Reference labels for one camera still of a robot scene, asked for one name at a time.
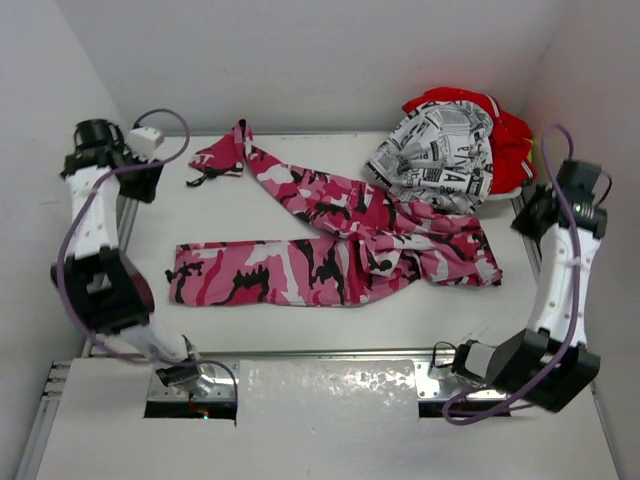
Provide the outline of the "pink camouflage trousers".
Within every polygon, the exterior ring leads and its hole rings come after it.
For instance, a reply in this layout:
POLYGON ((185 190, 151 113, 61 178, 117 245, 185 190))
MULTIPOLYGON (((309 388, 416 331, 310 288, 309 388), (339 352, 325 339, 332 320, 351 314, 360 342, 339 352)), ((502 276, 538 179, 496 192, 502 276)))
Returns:
POLYGON ((197 151, 190 166, 201 181, 252 173, 320 236, 181 244, 166 274, 174 304, 358 306, 418 280, 476 287, 502 281, 476 218, 443 214, 364 181, 283 163, 254 145, 245 122, 197 151))

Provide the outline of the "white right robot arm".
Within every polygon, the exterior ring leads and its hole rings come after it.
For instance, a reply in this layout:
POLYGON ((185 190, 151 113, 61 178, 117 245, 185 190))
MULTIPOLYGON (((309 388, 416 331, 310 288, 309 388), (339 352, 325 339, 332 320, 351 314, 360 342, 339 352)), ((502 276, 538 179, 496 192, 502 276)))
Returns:
POLYGON ((524 400, 553 413, 595 379, 600 358, 587 349, 584 309, 591 266, 607 225, 607 212, 593 193, 601 173, 594 164, 568 159, 555 182, 535 189, 511 224, 541 251, 528 323, 496 347, 475 340, 460 345, 453 375, 507 394, 535 380, 524 400))

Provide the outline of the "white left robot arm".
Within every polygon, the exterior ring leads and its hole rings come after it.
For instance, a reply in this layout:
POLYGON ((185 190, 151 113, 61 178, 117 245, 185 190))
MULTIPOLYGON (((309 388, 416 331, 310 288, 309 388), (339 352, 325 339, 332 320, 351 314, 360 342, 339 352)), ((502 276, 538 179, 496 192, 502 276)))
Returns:
POLYGON ((61 177, 72 224, 51 278, 72 320, 97 347, 148 363, 167 388, 193 396, 202 385, 197 353, 155 317, 151 288, 121 248, 117 203, 152 203, 164 166, 161 131, 136 123, 128 133, 106 119, 79 122, 61 177))

